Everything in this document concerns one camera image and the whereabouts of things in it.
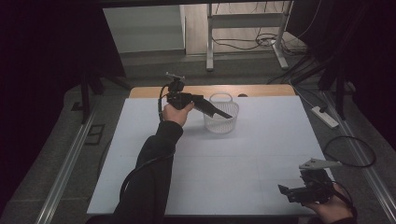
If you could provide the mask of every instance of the person's left hand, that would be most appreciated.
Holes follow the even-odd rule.
[[[194,108],[194,102],[187,104],[183,109],[175,109],[172,105],[163,107],[163,120],[171,120],[178,123],[181,127],[186,123],[187,115]]]

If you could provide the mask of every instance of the white power strip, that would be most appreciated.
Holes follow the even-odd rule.
[[[323,122],[325,122],[327,124],[327,126],[329,126],[331,129],[338,126],[338,122],[335,121],[335,119],[330,117],[330,115],[328,115],[326,112],[321,113],[319,110],[320,110],[320,107],[318,107],[318,106],[315,106],[314,108],[311,109],[311,111],[316,116],[318,116],[318,118],[320,118]]]

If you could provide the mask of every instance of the person's right hand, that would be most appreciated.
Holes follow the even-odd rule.
[[[334,188],[341,194],[345,195],[338,185],[334,184]],[[335,195],[326,203],[303,203],[303,206],[314,210],[320,219],[326,224],[333,223],[347,217],[353,217],[352,212],[347,205]]]
[[[183,109],[177,110],[172,105],[163,107],[163,120],[171,120],[181,127],[186,123],[187,115],[194,108],[194,102],[187,104]]]

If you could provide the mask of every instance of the clear container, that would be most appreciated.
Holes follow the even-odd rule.
[[[230,100],[213,101],[212,97],[215,95],[227,95],[230,97]],[[213,118],[211,118],[210,116],[204,114],[205,127],[212,133],[231,132],[235,127],[236,119],[239,112],[239,105],[233,101],[233,97],[231,96],[231,94],[225,91],[215,92],[210,96],[209,102],[212,103],[212,105],[214,105],[217,109],[231,115],[232,118],[226,119],[219,114],[215,114]]]

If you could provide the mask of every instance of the wall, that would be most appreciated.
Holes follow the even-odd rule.
[[[105,8],[119,53],[184,49],[183,6]]]

